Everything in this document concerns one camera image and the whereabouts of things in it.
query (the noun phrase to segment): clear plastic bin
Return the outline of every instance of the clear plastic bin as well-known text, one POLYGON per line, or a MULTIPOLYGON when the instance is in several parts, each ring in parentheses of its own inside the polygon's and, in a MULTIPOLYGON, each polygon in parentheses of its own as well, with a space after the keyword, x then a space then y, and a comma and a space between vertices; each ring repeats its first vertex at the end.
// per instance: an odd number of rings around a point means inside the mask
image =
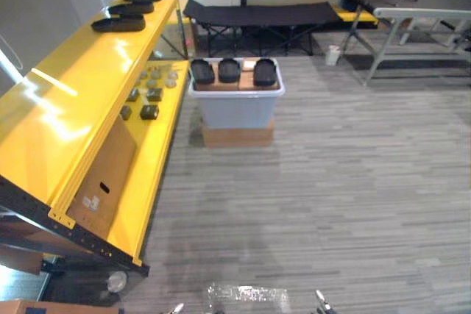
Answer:
MULTIPOLYGON (((242 65, 244 58, 234 58, 242 65)), ((205 59, 217 63, 222 59, 205 59)), ((193 75, 188 94, 198 100, 205 126, 212 129, 264 128, 269 125, 277 98, 285 93, 285 86, 277 66, 278 90, 257 91, 197 91, 193 75)))

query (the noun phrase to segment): yellow shelf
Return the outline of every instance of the yellow shelf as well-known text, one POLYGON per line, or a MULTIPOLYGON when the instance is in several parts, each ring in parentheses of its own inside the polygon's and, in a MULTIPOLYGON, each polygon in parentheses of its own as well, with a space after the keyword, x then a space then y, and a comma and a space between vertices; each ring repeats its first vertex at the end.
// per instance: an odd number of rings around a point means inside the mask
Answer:
POLYGON ((0 174, 69 228, 65 212, 176 3, 155 3, 140 32, 80 27, 0 99, 0 174))
MULTIPOLYGON (((164 87, 169 70, 161 69, 162 78, 157 81, 157 86, 163 88, 163 97, 162 101, 156 102, 160 111, 156 120, 143 121, 139 116, 143 104, 142 98, 136 102, 126 103, 132 110, 126 125, 135 138, 138 149, 107 241, 131 255, 136 265, 142 263, 141 247, 186 87, 188 61, 148 62, 147 67, 162 68, 168 64, 171 64, 171 70, 178 72, 177 86, 164 87)), ((145 81, 141 80, 139 86, 141 97, 146 95, 145 81)))
MULTIPOLYGON (((340 18, 343 21, 346 22, 352 22, 355 20, 356 17, 356 12, 350 12, 348 10, 343 10, 339 7, 333 7, 333 9, 337 12, 337 15, 340 16, 340 18)), ((363 11, 360 15, 360 22, 376 22, 378 21, 377 18, 367 11, 363 11)))

